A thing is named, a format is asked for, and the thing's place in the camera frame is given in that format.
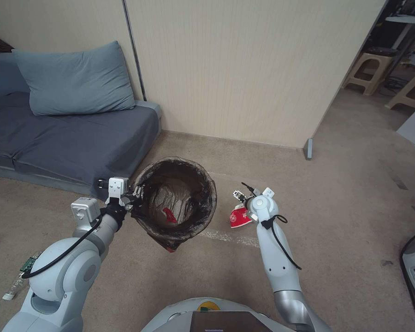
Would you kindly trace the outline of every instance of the sofa cushion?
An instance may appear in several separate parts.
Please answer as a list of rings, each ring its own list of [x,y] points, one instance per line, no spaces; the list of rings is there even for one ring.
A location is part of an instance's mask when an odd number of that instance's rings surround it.
[[[70,179],[98,192],[98,178],[130,177],[159,132],[149,107],[90,115],[34,116],[29,94],[0,98],[0,157],[17,172]]]
[[[15,91],[29,92],[29,86],[18,69],[15,56],[0,53],[0,97]]]
[[[32,114],[28,93],[0,97],[0,166],[14,168],[15,155],[52,127]]]
[[[117,41],[84,52],[12,50],[30,87],[35,115],[92,114],[133,109],[134,95]]]

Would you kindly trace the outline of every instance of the black garbage bag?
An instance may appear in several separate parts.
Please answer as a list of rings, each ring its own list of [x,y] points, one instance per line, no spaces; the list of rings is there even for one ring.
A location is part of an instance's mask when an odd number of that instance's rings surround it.
[[[204,230],[217,207],[215,182],[196,162],[166,157],[147,166],[131,186],[144,185],[143,203],[131,217],[173,252]]]

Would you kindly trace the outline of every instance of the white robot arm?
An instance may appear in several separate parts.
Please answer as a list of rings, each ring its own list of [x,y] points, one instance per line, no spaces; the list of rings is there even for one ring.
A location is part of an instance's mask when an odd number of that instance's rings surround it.
[[[30,289],[22,308],[3,332],[82,331],[84,301],[126,214],[121,196],[127,181],[109,180],[107,207],[97,221],[95,198],[81,197],[71,204],[77,221],[73,237],[52,244],[35,261],[26,276]]]
[[[299,266],[292,260],[283,230],[274,222],[279,211],[273,195],[274,192],[266,188],[261,195],[252,198],[248,215],[258,223],[261,257],[275,306],[286,322],[296,326],[297,331],[330,332],[330,327],[308,306],[303,296],[297,272]]]

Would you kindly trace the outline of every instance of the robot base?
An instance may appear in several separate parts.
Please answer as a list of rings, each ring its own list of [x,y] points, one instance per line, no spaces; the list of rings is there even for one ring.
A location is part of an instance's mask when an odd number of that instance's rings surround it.
[[[251,314],[261,323],[261,331],[293,332],[293,330],[273,321],[264,314],[260,314],[243,304],[214,297],[195,297],[175,304],[171,304],[161,310],[142,329],[141,332],[190,331],[190,327],[194,318],[193,316],[198,313],[197,310],[199,306],[204,302],[215,303],[220,308],[219,312],[224,314],[237,312]]]

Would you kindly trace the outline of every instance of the floor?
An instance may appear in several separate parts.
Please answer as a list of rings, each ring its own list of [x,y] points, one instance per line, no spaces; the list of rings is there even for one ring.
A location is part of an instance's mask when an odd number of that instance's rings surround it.
[[[163,132],[142,167],[169,155],[200,163],[216,182],[216,213],[172,254],[127,218],[89,292],[84,331],[139,331],[166,305],[196,296],[241,302],[281,321],[255,226],[228,225],[241,181],[275,191],[303,292],[334,331],[415,331],[398,261],[415,234],[415,146],[395,132],[409,111],[388,110],[387,100],[341,90],[311,161],[300,149]],[[27,288],[11,302],[3,293],[33,252],[72,234],[70,203],[79,196],[0,178],[0,329]]]

